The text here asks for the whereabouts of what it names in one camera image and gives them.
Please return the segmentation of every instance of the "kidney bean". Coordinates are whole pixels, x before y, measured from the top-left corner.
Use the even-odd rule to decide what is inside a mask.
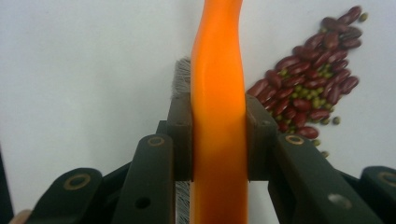
[[[288,98],[281,100],[274,108],[273,116],[278,116],[278,115],[282,114],[282,112],[288,107],[288,105],[289,105]]]
[[[316,60],[312,63],[313,68],[319,68],[327,62],[327,60],[332,56],[332,52],[329,50],[323,51]]]
[[[308,111],[312,107],[310,101],[299,98],[294,99],[292,103],[298,111]]]
[[[293,93],[293,91],[294,91],[294,88],[281,89],[281,90],[277,91],[274,98],[276,98],[278,100],[286,98],[286,97],[290,96]]]
[[[297,128],[302,128],[304,127],[304,125],[306,124],[306,113],[297,113],[294,118],[291,119],[291,121],[293,122],[293,124],[297,127]]]
[[[278,75],[276,71],[268,70],[265,73],[265,77],[268,79],[270,85],[276,90],[279,90],[282,87],[282,77]]]
[[[343,33],[347,30],[347,25],[331,17],[324,18],[321,22],[321,25],[328,30],[332,30],[340,33]]]
[[[328,50],[337,49],[339,44],[338,33],[328,32],[323,39],[323,46]]]
[[[342,69],[341,71],[337,72],[332,78],[334,79],[334,84],[339,84],[343,82],[347,77],[350,76],[349,69]]]
[[[322,43],[325,35],[326,34],[324,34],[324,33],[318,33],[318,34],[312,35],[305,41],[304,45],[307,48],[316,49]]]
[[[339,87],[341,93],[350,94],[350,92],[359,84],[357,77],[347,77],[343,82],[340,83]]]
[[[285,88],[290,88],[299,84],[303,84],[304,82],[305,82],[304,77],[289,77],[283,80],[282,85]]]
[[[319,77],[319,72],[316,69],[308,69],[304,72],[304,76],[310,79]]]
[[[347,57],[347,51],[343,49],[337,49],[332,52],[332,56],[327,60],[328,63],[334,63],[343,60]]]
[[[329,95],[327,96],[327,102],[332,105],[336,105],[341,98],[341,90],[338,85],[333,85],[332,89],[329,91]]]
[[[285,119],[293,119],[294,116],[296,116],[297,110],[292,106],[289,105],[284,111],[283,111],[283,117]]]
[[[276,94],[276,90],[271,87],[268,86],[267,88],[265,88],[258,96],[257,99],[260,101],[260,103],[264,104],[265,102],[267,102],[269,99],[271,99],[271,97],[273,97]]]
[[[250,89],[247,90],[247,94],[257,97],[268,86],[268,80],[263,78],[257,81]]]
[[[346,14],[338,18],[338,21],[349,25],[350,23],[356,21],[360,15],[361,15],[361,7],[355,6],[352,7]]]
[[[267,111],[271,111],[274,109],[275,105],[277,103],[276,99],[270,99],[267,102],[265,102],[264,104],[262,104],[264,106],[264,109],[266,109]]]
[[[319,131],[316,128],[310,126],[301,127],[297,129],[296,133],[309,139],[314,139],[319,136]]]
[[[338,62],[332,63],[332,72],[337,73],[342,69],[346,68],[348,65],[348,60],[341,60]]]
[[[300,62],[295,65],[289,67],[290,75],[298,75],[304,71],[306,71],[311,66],[309,62]]]
[[[326,77],[317,77],[314,79],[310,79],[304,83],[304,86],[307,89],[313,90],[317,89],[319,87],[323,87],[327,83],[327,78]]]
[[[341,41],[343,49],[355,49],[361,46],[361,41],[358,38],[351,38]]]
[[[319,52],[317,50],[307,48],[305,46],[297,46],[292,52],[300,57],[302,60],[312,61],[319,56]]]
[[[313,120],[328,119],[330,117],[330,111],[327,109],[313,109],[309,113],[309,118]]]
[[[346,39],[358,38],[362,34],[363,34],[363,32],[360,29],[358,29],[354,26],[348,26],[347,31],[340,34],[340,39],[346,40]]]
[[[323,93],[320,94],[320,96],[322,98],[327,98],[329,96],[330,90],[332,89],[332,86],[334,85],[334,82],[335,81],[334,81],[333,78],[330,78],[327,81],[326,85],[324,86]]]
[[[288,56],[288,57],[285,57],[282,60],[280,60],[276,64],[275,69],[280,71],[280,70],[282,70],[284,68],[287,68],[287,67],[289,67],[291,65],[297,64],[300,61],[301,61],[300,58],[295,56],[295,55]]]
[[[285,133],[289,129],[289,125],[285,121],[280,121],[277,123],[277,128],[280,132]]]

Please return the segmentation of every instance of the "white surface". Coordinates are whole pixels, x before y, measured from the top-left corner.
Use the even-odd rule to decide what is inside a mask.
[[[246,87],[315,33],[361,5],[363,45],[348,55],[361,84],[320,127],[337,169],[396,167],[396,2],[246,0]],[[0,140],[14,210],[33,208],[59,175],[104,175],[130,161],[166,119],[175,61],[190,54],[203,1],[0,1]],[[250,184],[249,223],[276,223],[265,183]]]

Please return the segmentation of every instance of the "gray bristles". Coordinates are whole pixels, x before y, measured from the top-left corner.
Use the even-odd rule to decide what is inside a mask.
[[[172,83],[172,98],[184,92],[190,92],[191,60],[188,57],[176,62]],[[176,182],[176,224],[190,223],[190,182]]]
[[[190,92],[191,60],[188,57],[176,62],[175,76],[172,83],[172,95],[176,96],[182,92]]]

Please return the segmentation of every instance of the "pile of beans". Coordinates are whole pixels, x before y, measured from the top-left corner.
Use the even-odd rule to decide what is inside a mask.
[[[346,57],[361,45],[362,31],[350,24],[366,19],[359,6],[338,19],[324,18],[317,34],[295,47],[247,91],[272,114],[282,133],[316,139],[318,129],[306,123],[328,124],[334,106],[359,84],[347,69]]]

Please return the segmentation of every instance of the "orange handle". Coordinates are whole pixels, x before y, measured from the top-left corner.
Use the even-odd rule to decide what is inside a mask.
[[[191,223],[248,222],[242,0],[205,0],[191,55]]]

